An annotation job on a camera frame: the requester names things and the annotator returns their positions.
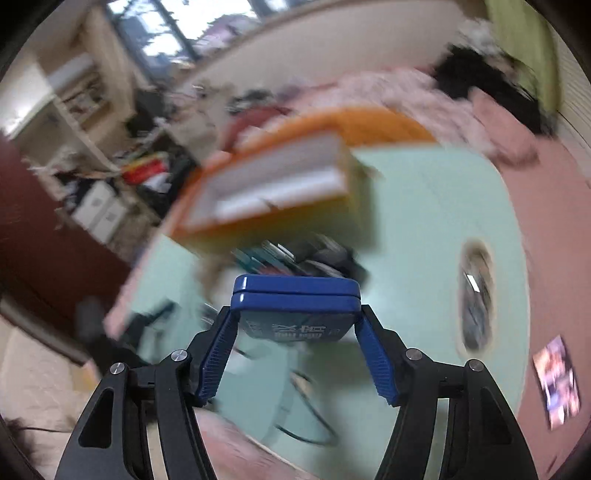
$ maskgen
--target blue gripper pad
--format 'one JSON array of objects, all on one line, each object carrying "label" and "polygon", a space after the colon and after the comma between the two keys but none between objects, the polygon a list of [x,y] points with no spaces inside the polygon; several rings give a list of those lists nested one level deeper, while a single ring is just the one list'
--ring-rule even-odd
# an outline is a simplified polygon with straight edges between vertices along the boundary
[{"label": "blue gripper pad", "polygon": [[390,363],[384,347],[365,316],[355,323],[355,335],[374,379],[378,395],[384,397],[389,405],[394,404],[398,397],[394,381],[394,366]]},{"label": "blue gripper pad", "polygon": [[205,360],[201,364],[199,390],[197,391],[197,398],[200,401],[205,403],[210,398],[215,397],[237,334],[238,319],[232,312],[228,312]]}]

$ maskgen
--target round hole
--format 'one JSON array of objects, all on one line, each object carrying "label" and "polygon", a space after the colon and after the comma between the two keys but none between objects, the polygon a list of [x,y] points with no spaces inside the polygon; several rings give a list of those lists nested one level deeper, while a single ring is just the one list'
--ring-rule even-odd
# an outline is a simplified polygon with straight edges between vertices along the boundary
[{"label": "round hole", "polygon": [[491,341],[493,320],[491,256],[484,244],[467,245],[460,263],[460,318],[462,343],[469,352],[480,352]]}]

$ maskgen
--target white wall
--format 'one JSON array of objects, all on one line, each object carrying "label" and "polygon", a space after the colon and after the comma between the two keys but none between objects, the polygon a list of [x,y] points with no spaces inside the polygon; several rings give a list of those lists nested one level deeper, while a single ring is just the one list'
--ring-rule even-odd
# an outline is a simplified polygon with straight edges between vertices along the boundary
[{"label": "white wall", "polygon": [[453,0],[368,1],[333,7],[257,34],[187,82],[232,82],[238,92],[294,77],[331,81],[346,72],[435,61],[464,19]]},{"label": "white wall", "polygon": [[52,93],[36,58],[21,50],[0,83],[0,128],[10,134]]}]

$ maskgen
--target metal screw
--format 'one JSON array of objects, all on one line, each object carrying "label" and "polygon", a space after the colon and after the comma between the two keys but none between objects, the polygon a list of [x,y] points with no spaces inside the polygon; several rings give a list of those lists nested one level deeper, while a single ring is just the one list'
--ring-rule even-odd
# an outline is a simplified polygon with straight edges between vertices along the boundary
[{"label": "metal screw", "polygon": [[125,364],[122,364],[121,362],[117,362],[116,364],[111,365],[111,368],[109,368],[109,371],[113,375],[120,374],[123,370],[125,370]]},{"label": "metal screw", "polygon": [[175,350],[173,353],[170,354],[170,358],[173,359],[174,362],[182,362],[188,356],[186,350]]},{"label": "metal screw", "polygon": [[420,351],[418,348],[409,348],[406,351],[406,356],[409,360],[420,360],[423,358],[423,352]]},{"label": "metal screw", "polygon": [[476,360],[475,358],[468,362],[468,366],[471,370],[474,370],[475,372],[482,372],[484,370],[484,364],[480,360]]}]

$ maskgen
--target pile of clothes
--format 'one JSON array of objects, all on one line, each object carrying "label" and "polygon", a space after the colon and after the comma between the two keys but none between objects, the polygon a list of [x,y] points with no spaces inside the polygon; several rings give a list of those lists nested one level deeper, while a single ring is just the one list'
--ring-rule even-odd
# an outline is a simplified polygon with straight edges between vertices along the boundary
[{"label": "pile of clothes", "polygon": [[513,60],[496,45],[489,24],[471,21],[460,29],[456,43],[430,69],[350,74],[335,84],[308,89],[288,104],[290,109],[274,106],[250,124],[245,117],[225,151],[250,151],[303,118],[380,108],[417,121],[443,145],[465,145],[495,164],[535,161],[535,135],[549,132],[549,122],[538,100],[517,85]]}]

